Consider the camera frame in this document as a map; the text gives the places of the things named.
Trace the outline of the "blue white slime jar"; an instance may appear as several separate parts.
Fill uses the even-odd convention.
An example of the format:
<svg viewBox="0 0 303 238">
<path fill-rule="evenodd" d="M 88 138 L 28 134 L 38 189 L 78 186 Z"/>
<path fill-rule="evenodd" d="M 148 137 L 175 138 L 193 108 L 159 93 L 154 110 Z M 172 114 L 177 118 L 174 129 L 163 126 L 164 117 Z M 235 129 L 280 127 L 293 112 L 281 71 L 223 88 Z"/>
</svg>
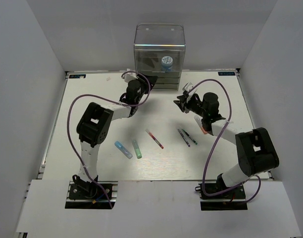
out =
<svg viewBox="0 0 303 238">
<path fill-rule="evenodd" d="M 161 59 L 161 69 L 163 71 L 171 71 L 173 66 L 173 58 L 171 56 L 164 56 Z"/>
</svg>

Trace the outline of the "orange highlighter marker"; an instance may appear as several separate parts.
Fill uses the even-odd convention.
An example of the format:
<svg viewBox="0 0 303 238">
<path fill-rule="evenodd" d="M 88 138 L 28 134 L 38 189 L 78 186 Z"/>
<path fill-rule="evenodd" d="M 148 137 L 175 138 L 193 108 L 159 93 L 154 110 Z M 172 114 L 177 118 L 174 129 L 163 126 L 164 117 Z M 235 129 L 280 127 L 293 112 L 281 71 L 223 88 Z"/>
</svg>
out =
<svg viewBox="0 0 303 238">
<path fill-rule="evenodd" d="M 202 121 L 201 121 L 200 117 L 198 115 L 195 115 L 194 119 L 195 119 L 197 125 L 199 126 L 199 128 L 201 129 L 201 131 L 203 132 L 203 134 L 207 134 L 207 132 L 203 128 Z"/>
</svg>

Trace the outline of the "green gel pen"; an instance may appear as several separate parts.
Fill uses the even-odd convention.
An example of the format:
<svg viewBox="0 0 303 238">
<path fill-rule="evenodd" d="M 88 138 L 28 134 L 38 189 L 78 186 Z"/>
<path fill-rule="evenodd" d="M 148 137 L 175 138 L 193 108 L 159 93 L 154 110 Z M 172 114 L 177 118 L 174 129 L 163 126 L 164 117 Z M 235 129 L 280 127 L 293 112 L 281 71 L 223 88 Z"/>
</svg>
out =
<svg viewBox="0 0 303 238">
<path fill-rule="evenodd" d="M 184 129 L 182 129 L 182 131 L 185 133 L 185 135 L 195 144 L 197 145 L 198 143 L 191 137 L 191 135 L 186 132 Z"/>
</svg>

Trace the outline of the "purple gel pen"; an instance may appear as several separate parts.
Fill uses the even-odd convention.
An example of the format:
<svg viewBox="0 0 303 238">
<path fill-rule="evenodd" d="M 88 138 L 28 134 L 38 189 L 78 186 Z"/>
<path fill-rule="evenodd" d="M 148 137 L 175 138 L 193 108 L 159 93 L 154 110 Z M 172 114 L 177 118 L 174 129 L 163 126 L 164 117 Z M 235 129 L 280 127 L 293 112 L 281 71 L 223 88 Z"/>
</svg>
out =
<svg viewBox="0 0 303 238">
<path fill-rule="evenodd" d="M 187 144 L 187 146 L 190 147 L 191 145 L 187 141 L 186 137 L 183 135 L 182 131 L 180 129 L 177 129 L 177 130 L 178 130 L 179 134 L 181 135 L 181 137 L 183 138 L 184 142 Z"/>
</svg>

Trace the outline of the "red gel pen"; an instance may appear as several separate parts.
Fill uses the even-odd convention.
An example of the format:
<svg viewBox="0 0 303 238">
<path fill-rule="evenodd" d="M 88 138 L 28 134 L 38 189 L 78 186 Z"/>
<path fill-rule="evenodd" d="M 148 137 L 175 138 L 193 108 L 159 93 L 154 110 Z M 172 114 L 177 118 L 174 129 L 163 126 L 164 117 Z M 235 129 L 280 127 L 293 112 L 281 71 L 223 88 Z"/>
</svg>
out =
<svg viewBox="0 0 303 238">
<path fill-rule="evenodd" d="M 155 137 L 148 129 L 146 129 L 146 133 L 154 140 L 154 142 L 155 142 L 161 149 L 164 149 L 163 145 L 156 139 L 156 137 Z"/>
</svg>

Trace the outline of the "green highlighter marker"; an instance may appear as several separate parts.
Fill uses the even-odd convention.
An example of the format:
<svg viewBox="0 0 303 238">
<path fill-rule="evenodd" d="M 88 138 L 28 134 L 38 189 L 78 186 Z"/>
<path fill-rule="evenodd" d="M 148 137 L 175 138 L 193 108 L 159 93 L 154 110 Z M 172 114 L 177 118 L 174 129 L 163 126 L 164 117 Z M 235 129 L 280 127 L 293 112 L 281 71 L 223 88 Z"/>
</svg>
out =
<svg viewBox="0 0 303 238">
<path fill-rule="evenodd" d="M 134 150 L 135 150 L 136 157 L 138 159 L 141 159 L 142 158 L 142 153 L 140 151 L 140 148 L 139 148 L 139 145 L 138 145 L 137 141 L 135 139 L 133 139 L 132 144 L 133 144 L 133 147 L 134 147 Z"/>
</svg>

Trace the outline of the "blue highlighter marker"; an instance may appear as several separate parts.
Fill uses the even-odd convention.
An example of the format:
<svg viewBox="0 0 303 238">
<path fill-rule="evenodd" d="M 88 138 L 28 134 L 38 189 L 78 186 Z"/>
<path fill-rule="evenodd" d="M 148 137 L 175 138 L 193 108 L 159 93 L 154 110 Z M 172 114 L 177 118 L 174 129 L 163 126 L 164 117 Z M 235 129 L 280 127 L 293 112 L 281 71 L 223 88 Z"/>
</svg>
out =
<svg viewBox="0 0 303 238">
<path fill-rule="evenodd" d="M 131 159 L 133 155 L 119 142 L 116 141 L 114 145 L 124 154 L 128 159 Z"/>
</svg>

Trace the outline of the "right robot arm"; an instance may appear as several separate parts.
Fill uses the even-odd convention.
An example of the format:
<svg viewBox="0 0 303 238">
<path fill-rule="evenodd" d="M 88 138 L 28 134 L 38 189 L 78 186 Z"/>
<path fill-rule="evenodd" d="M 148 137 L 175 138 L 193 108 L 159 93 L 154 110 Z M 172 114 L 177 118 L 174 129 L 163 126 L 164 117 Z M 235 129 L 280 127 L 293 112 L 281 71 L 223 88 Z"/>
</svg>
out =
<svg viewBox="0 0 303 238">
<path fill-rule="evenodd" d="M 219 112 L 219 101 L 216 94 L 205 93 L 200 99 L 198 94 L 189 96 L 185 92 L 178 96 L 174 103 L 182 112 L 193 112 L 200 116 L 205 132 L 217 139 L 223 138 L 236 145 L 237 164 L 217 177 L 216 192 L 207 193 L 205 191 L 206 196 L 220 195 L 227 198 L 234 193 L 236 187 L 251 177 L 279 166 L 279 157 L 268 131 L 263 127 L 248 132 L 232 128 L 230 121 Z"/>
</svg>

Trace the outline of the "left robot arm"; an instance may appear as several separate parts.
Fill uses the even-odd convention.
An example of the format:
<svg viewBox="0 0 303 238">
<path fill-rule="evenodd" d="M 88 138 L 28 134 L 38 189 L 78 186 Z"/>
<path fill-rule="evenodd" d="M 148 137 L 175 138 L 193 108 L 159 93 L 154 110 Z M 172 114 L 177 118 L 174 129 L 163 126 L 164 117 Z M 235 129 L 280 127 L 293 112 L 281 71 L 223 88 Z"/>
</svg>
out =
<svg viewBox="0 0 303 238">
<path fill-rule="evenodd" d="M 148 94 L 158 80 L 157 76 L 139 75 L 128 82 L 126 92 L 120 97 L 119 103 L 101 106 L 91 102 L 82 115 L 76 131 L 81 144 L 80 169 L 73 176 L 76 183 L 81 185 L 81 192 L 87 198 L 97 194 L 98 186 L 93 182 L 98 180 L 97 161 L 100 145 L 107 137 L 112 121 L 132 117 L 140 100 Z"/>
</svg>

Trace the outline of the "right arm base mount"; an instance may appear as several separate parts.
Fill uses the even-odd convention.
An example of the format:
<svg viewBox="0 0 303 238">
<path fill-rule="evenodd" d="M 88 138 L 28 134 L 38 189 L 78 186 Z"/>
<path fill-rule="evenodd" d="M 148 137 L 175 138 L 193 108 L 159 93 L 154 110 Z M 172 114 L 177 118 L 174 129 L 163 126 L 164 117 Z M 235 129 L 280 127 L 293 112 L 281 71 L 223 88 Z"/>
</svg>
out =
<svg viewBox="0 0 303 238">
<path fill-rule="evenodd" d="M 202 211 L 240 211 L 247 210 L 246 194 L 243 185 L 217 196 L 207 196 L 202 190 L 202 184 L 195 187 L 200 195 Z"/>
</svg>

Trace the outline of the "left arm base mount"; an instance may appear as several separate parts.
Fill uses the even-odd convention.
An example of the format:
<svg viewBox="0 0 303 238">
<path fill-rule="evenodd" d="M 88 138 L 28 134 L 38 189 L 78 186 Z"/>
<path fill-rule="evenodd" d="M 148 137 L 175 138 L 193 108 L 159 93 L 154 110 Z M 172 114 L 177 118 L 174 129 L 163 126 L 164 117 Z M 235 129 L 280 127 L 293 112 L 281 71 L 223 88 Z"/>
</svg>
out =
<svg viewBox="0 0 303 238">
<path fill-rule="evenodd" d="M 101 181 L 100 186 L 73 175 L 69 183 L 65 208 L 110 210 L 117 199 L 118 182 Z"/>
</svg>

